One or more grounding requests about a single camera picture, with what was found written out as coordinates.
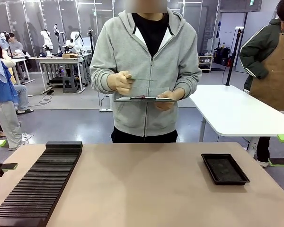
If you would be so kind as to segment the person's right hand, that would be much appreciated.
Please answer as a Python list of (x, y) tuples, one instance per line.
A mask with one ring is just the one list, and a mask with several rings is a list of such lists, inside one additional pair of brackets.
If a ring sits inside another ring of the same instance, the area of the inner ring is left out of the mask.
[(113, 91), (117, 91), (121, 95), (128, 95), (132, 88), (134, 80), (129, 71), (120, 71), (116, 74), (110, 74), (107, 77), (107, 84)]

